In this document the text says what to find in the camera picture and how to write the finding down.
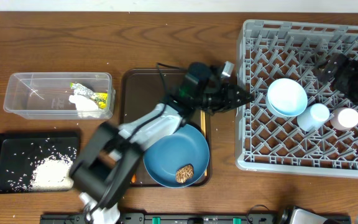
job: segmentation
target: cup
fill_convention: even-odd
[[[338,108],[333,111],[333,115],[330,122],[337,130],[345,131],[358,124],[358,112],[355,109]]]
[[[326,105],[316,103],[309,106],[297,117],[299,127],[304,131],[319,129],[329,118],[329,110]]]
[[[308,96],[299,83],[289,78],[275,80],[267,90],[266,107],[280,117],[302,114],[308,105]]]

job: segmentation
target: dark brown tray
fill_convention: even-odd
[[[185,74],[179,70],[161,69],[164,74],[167,88],[171,89],[180,85]],[[125,73],[122,79],[122,104],[120,111],[120,123],[130,123],[151,112],[164,96],[164,90],[157,69],[132,69]],[[209,116],[202,111],[197,111],[190,121],[206,137],[209,150],[210,122]],[[136,173],[136,181],[132,187],[162,187],[147,173],[143,160]],[[198,187],[206,184],[211,178],[211,156],[204,176],[190,187]]]

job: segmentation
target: robotic arm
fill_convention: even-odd
[[[117,222],[117,203],[129,188],[144,152],[185,125],[196,110],[209,114],[225,112],[254,100],[241,87],[222,83],[233,67],[230,62],[223,67],[192,63],[182,84],[149,114],[118,128],[108,123],[100,125],[69,173],[82,192],[80,199],[85,204],[87,222]],[[117,161],[114,167],[101,159],[101,152]]]

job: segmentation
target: white plastic basket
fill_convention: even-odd
[[[278,118],[265,104],[268,86],[292,78],[308,94],[308,104],[330,111],[351,107],[342,93],[318,83],[314,65],[333,53],[358,60],[358,26],[281,21],[245,21],[237,40],[236,75],[255,101],[237,109],[236,165],[242,170],[358,178],[358,125],[349,131],[329,122],[306,133],[296,118]]]

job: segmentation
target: light blue bowl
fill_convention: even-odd
[[[204,136],[187,124],[152,145],[143,161],[151,178],[162,186],[187,187],[204,175],[209,162],[209,147]],[[176,173],[188,164],[194,167],[194,176],[180,184],[175,180]]]

